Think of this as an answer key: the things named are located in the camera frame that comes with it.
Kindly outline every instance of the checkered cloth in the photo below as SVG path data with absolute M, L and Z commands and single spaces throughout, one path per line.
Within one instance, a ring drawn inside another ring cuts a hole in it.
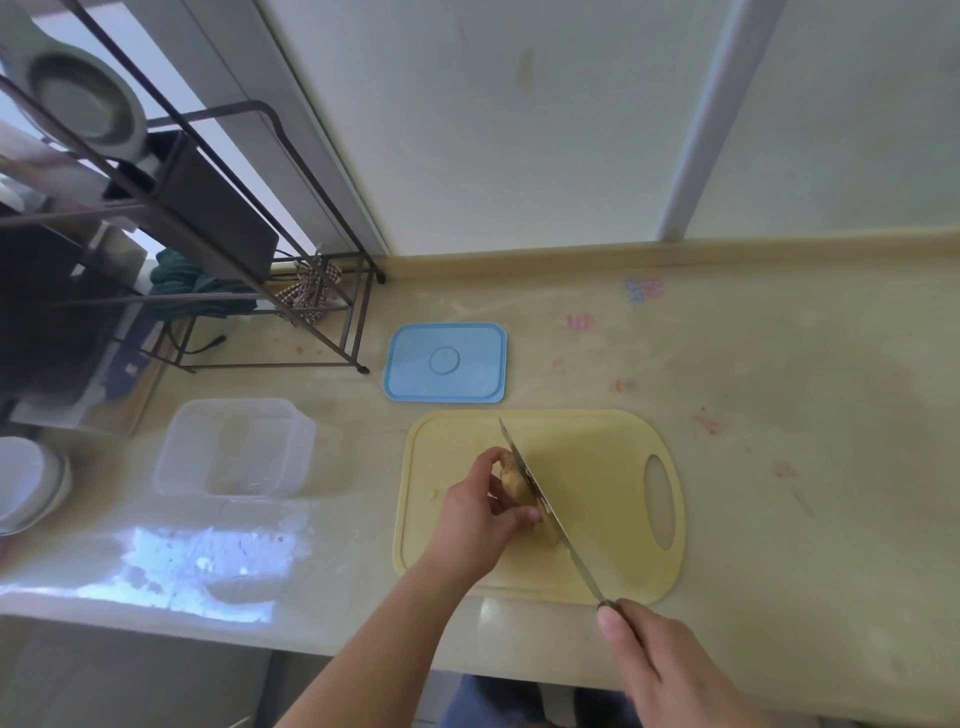
M 335 283 L 340 281 L 343 273 L 332 260 L 324 261 L 322 255 L 314 255 L 313 262 L 318 267 L 324 266 L 324 272 L 330 280 Z M 313 265 L 302 260 L 295 261 L 294 265 L 297 267 L 297 282 L 289 288 L 284 288 L 276 294 L 276 297 L 291 308 L 318 308 L 326 305 L 330 287 L 320 277 L 320 273 Z M 306 311 L 300 314 L 310 324 L 316 324 L 325 315 L 325 311 Z

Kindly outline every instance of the knife handle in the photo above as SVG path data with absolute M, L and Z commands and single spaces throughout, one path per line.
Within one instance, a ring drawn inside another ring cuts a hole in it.
M 646 644 L 643 643 L 643 638 L 640 637 L 640 633 L 636 631 L 636 627 L 634 627 L 634 624 L 630 621 L 630 618 L 627 617 L 627 613 L 623 611 L 623 607 L 621 607 L 612 599 L 604 599 L 599 604 L 597 604 L 597 609 L 600 609 L 600 607 L 610 607 L 618 615 L 620 615 L 623 618 L 623 620 L 627 622 L 627 626 L 630 627 L 630 631 L 634 633 L 634 637 L 636 638 L 636 641 L 640 643 L 640 646 L 643 647 L 644 650 L 646 650 L 647 646 Z

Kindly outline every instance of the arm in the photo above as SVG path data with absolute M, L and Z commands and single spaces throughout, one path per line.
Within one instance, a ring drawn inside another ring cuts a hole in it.
M 490 448 L 482 453 L 467 477 L 450 488 L 421 558 L 277 728 L 406 727 L 413 722 L 453 610 L 496 566 L 514 534 L 540 519 L 537 508 L 517 507 L 492 475 L 500 452 Z
M 769 728 L 683 622 L 618 603 L 630 624 L 610 607 L 597 610 L 597 621 L 644 728 Z

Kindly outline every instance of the blue lid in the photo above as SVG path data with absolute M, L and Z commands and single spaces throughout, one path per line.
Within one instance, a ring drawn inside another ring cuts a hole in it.
M 507 332 L 497 324 L 408 324 L 394 333 L 383 391 L 391 400 L 497 402 Z

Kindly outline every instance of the left hand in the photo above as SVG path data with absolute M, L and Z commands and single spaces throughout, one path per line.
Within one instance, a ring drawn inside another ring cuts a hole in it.
M 540 520 L 534 506 L 518 506 L 493 474 L 503 448 L 490 448 L 446 492 L 440 521 L 421 560 L 441 578 L 468 590 L 496 566 L 518 530 Z

